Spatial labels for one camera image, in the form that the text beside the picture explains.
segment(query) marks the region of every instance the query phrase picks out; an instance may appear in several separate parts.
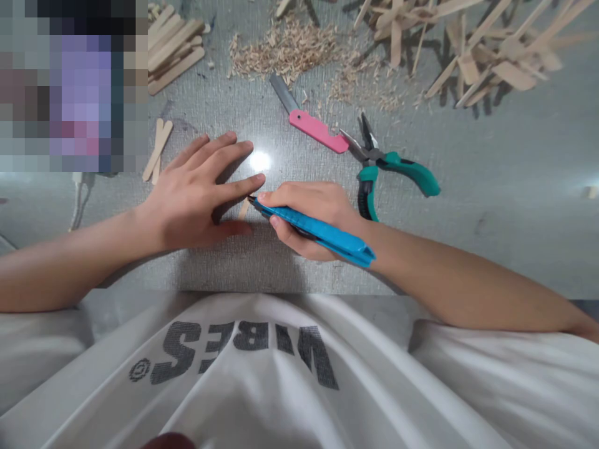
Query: fingernail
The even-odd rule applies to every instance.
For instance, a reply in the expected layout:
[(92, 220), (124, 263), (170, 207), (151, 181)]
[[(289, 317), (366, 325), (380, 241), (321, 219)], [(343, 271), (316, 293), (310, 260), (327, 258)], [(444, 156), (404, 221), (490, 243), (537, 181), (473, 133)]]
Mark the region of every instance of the fingernail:
[(270, 224), (273, 225), (274, 229), (276, 229), (276, 227), (281, 224), (281, 219), (279, 217), (277, 217), (276, 215), (273, 215), (270, 218)]

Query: right hand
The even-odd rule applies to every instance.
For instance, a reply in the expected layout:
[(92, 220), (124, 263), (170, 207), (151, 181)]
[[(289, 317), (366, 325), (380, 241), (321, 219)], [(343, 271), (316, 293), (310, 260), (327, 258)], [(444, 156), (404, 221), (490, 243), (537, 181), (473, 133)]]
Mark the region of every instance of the right hand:
[[(268, 207), (289, 206), (355, 236), (361, 237), (367, 232), (368, 221), (351, 206), (339, 184), (286, 182), (273, 192), (260, 193), (258, 201)], [(324, 246), (300, 236), (289, 223), (276, 215), (270, 218), (270, 224), (279, 240), (306, 259), (333, 261), (339, 258)]]

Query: pink utility knife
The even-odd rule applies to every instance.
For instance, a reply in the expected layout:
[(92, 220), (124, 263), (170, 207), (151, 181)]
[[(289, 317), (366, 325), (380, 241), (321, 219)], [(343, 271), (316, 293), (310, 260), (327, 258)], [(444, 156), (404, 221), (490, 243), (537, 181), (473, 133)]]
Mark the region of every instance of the pink utility knife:
[(311, 117), (306, 111), (302, 111), (297, 101), (293, 98), (289, 88), (283, 81), (283, 78), (276, 74), (270, 77), (270, 84), (275, 88), (281, 103), (285, 106), (289, 114), (289, 123), (298, 130), (308, 134), (311, 138), (319, 141), (325, 147), (332, 149), (335, 153), (344, 153), (349, 148), (349, 142), (341, 135), (332, 136), (329, 134), (329, 127), (317, 118)]

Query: blue utility knife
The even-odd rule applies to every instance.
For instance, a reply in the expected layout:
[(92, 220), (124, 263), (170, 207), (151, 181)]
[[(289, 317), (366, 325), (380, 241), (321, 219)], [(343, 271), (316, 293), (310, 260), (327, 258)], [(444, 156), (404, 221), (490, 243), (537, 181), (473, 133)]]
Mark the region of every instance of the blue utility knife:
[(372, 261), (376, 260), (374, 251), (361, 238), (287, 206), (270, 208), (261, 204), (255, 196), (248, 196), (248, 200), (266, 217), (271, 215), (281, 217), (305, 238), (315, 241), (358, 266), (368, 268)]

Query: pixelated area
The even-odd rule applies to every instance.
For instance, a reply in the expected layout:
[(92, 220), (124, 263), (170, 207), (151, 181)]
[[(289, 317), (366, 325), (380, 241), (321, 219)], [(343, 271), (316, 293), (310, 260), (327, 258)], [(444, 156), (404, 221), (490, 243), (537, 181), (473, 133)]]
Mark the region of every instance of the pixelated area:
[(138, 171), (147, 6), (10, 0), (0, 14), (0, 170)]

